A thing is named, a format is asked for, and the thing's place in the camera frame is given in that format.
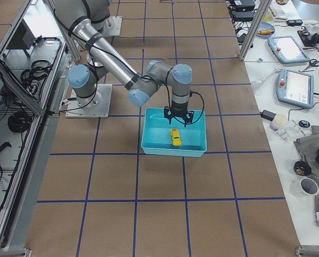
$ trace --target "pen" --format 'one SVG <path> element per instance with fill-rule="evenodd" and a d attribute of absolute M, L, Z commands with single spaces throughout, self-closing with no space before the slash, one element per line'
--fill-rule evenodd
<path fill-rule="evenodd" d="M 275 31 L 273 31 L 272 29 L 267 29 L 266 31 L 258 31 L 257 34 L 258 35 L 269 35 L 274 33 Z"/>

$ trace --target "keyboard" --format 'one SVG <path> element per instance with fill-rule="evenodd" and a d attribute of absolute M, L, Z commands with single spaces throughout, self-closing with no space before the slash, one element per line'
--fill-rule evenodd
<path fill-rule="evenodd" d="M 288 16 L 282 10 L 282 7 L 277 4 L 275 0 L 271 1 L 269 10 L 273 21 L 285 22 L 288 19 Z"/>

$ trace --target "blue plastic tray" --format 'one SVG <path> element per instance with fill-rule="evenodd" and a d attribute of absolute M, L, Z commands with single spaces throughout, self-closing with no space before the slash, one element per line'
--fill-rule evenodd
<path fill-rule="evenodd" d="M 194 111 L 195 121 L 201 110 Z M 180 131 L 182 145 L 174 147 L 171 142 L 170 129 L 176 127 Z M 199 121 L 184 127 L 172 119 L 171 125 L 164 118 L 163 109 L 147 108 L 142 137 L 142 148 L 146 154 L 200 157 L 207 150 L 205 113 Z"/>

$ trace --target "yellow toy car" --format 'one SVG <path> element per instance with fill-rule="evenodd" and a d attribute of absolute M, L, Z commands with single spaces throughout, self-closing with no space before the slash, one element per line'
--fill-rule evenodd
<path fill-rule="evenodd" d="M 173 127 L 170 130 L 170 135 L 171 135 L 171 141 L 172 141 L 172 145 L 175 147 L 179 147 L 182 145 L 182 141 L 180 138 L 180 132 L 177 128 Z"/>

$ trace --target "black box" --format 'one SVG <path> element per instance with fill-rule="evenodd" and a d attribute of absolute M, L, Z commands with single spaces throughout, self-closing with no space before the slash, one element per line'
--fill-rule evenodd
<path fill-rule="evenodd" d="M 248 12 L 255 9 L 255 2 L 253 0 L 230 0 L 232 11 Z"/>
<path fill-rule="evenodd" d="M 255 15 L 251 12 L 232 12 L 232 18 L 234 21 L 252 21 Z"/>

